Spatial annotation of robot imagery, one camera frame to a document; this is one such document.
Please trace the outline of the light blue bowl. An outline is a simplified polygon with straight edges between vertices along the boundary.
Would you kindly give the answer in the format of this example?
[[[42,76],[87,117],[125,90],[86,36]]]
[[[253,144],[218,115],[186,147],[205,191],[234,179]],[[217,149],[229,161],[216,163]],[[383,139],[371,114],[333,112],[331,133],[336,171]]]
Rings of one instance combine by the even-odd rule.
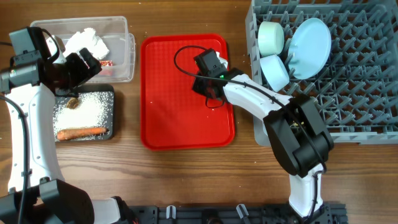
[[[289,75],[277,55],[270,55],[260,59],[261,70],[269,86],[278,92],[289,83]]]

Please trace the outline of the orange carrot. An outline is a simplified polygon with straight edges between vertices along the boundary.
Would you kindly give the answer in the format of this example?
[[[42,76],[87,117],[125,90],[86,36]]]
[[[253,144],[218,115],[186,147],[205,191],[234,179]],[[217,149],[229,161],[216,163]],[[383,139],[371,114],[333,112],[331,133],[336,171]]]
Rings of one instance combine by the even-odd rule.
[[[77,138],[83,138],[87,136],[94,136],[98,134],[103,134],[108,131],[104,127],[95,128],[79,128],[79,129],[63,129],[57,133],[57,139],[59,141],[67,141]]]

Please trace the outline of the brown food scrap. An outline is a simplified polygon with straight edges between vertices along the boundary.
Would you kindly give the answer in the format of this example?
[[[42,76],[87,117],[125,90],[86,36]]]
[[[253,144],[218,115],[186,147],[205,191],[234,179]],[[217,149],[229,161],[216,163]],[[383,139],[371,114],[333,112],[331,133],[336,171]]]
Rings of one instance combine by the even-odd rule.
[[[66,104],[66,107],[68,109],[74,110],[79,106],[79,104],[80,104],[80,101],[78,98],[70,98],[70,100]]]

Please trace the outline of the red snack wrapper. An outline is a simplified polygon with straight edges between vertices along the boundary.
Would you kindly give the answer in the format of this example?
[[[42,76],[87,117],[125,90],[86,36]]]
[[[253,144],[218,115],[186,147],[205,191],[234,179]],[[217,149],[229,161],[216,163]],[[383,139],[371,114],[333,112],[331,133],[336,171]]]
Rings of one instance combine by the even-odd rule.
[[[113,66],[112,60],[100,60],[102,71],[99,72],[99,75],[110,77],[113,74],[111,67]]]

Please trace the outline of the white napkin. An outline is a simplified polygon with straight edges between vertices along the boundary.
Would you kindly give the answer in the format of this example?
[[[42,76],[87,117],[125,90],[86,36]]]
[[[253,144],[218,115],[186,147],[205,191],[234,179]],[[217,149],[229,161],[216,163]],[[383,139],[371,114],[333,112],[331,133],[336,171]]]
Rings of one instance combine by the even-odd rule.
[[[104,59],[109,54],[109,49],[102,38],[96,35],[94,28],[86,28],[83,32],[76,32],[66,43],[64,57],[71,53],[78,54],[83,48],[87,50],[98,60]]]

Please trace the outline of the green bowl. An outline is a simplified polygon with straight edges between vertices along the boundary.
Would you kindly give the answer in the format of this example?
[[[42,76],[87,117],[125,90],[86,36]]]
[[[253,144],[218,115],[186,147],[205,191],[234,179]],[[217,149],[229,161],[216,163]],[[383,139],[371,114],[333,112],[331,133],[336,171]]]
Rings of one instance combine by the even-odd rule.
[[[257,39],[262,57],[278,55],[284,48],[284,31],[279,23],[262,22]]]

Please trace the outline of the light blue plate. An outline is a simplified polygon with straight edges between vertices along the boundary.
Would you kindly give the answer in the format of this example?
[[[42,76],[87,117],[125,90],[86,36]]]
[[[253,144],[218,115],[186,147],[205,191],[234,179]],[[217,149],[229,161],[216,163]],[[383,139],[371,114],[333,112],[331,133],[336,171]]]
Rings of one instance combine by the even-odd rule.
[[[304,80],[315,76],[326,64],[331,52],[331,34],[318,18],[304,21],[295,31],[289,45],[289,69],[293,76]]]

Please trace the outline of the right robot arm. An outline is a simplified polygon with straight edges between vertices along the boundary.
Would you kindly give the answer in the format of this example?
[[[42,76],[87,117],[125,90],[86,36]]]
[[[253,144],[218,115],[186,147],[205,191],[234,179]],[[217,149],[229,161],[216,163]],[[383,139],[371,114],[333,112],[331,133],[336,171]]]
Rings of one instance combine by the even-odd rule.
[[[241,107],[262,120],[274,156],[289,174],[289,205],[303,221],[315,219],[323,205],[321,176],[333,140],[313,100],[281,95],[254,82],[237,68],[228,70],[213,49],[194,57],[193,91]]]

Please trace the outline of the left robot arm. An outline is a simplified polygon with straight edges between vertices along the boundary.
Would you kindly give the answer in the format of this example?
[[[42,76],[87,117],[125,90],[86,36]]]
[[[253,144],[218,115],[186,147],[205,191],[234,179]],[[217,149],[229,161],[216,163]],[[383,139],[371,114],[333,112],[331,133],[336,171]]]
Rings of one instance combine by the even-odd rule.
[[[88,49],[59,62],[50,34],[39,27],[10,33],[15,55],[1,71],[1,99],[9,109],[12,163],[8,193],[1,198],[4,223],[138,223],[120,197],[92,200],[65,182],[55,152],[53,108],[57,93],[76,88],[101,71]]]

